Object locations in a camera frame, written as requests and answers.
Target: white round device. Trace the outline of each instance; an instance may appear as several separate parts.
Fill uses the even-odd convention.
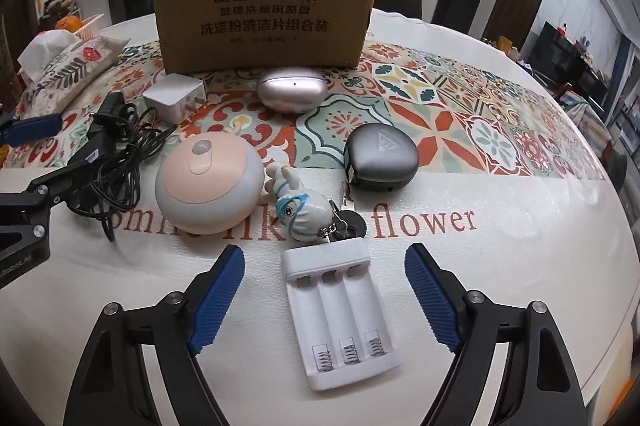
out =
[[[226,231],[258,204],[264,184],[260,155],[226,132],[192,135],[166,158],[156,176],[164,217],[194,234]]]

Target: blue gripper pad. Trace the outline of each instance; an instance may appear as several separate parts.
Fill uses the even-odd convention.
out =
[[[222,262],[222,268],[193,312],[193,332],[188,340],[192,356],[199,354],[203,346],[210,345],[215,340],[244,277],[244,254],[239,247],[226,247],[211,271],[215,271],[219,262]]]
[[[413,246],[404,255],[404,273],[436,339],[456,353],[462,344],[456,311],[433,272]]]
[[[28,142],[36,142],[57,135],[62,128],[62,117],[58,114],[23,119],[13,123],[8,130],[0,132],[0,145],[14,148]]]

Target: floral pattern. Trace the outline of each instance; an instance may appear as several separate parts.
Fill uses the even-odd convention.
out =
[[[142,112],[142,94],[161,78],[163,67],[157,41],[125,48],[67,107],[59,135],[11,150],[5,167],[65,165],[86,142],[90,113],[106,94],[121,89]],[[327,99],[300,116],[276,114],[259,102],[255,86],[263,68],[202,74],[207,104],[179,125],[162,155],[189,135],[225,131],[251,143],[265,164],[341,168],[351,132],[379,122],[414,140],[423,171],[604,177],[555,103],[493,73],[375,41],[366,42],[355,68],[318,70]]]
[[[515,169],[516,150],[502,133],[485,121],[476,119],[471,125],[470,135],[475,144],[494,161],[508,171]]]
[[[524,130],[516,130],[513,132],[513,138],[515,139],[518,147],[524,152],[525,156],[536,167],[536,169],[543,171],[543,173],[549,173],[551,171],[549,158],[528,132]]]

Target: white power adapter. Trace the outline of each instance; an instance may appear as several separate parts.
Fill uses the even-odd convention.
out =
[[[207,103],[204,83],[179,73],[159,76],[158,82],[146,90],[142,97],[147,108],[156,108],[158,117],[171,124],[180,124],[198,106]]]

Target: cardboard box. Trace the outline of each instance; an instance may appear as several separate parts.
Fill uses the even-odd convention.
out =
[[[154,0],[167,73],[355,66],[373,0]]]

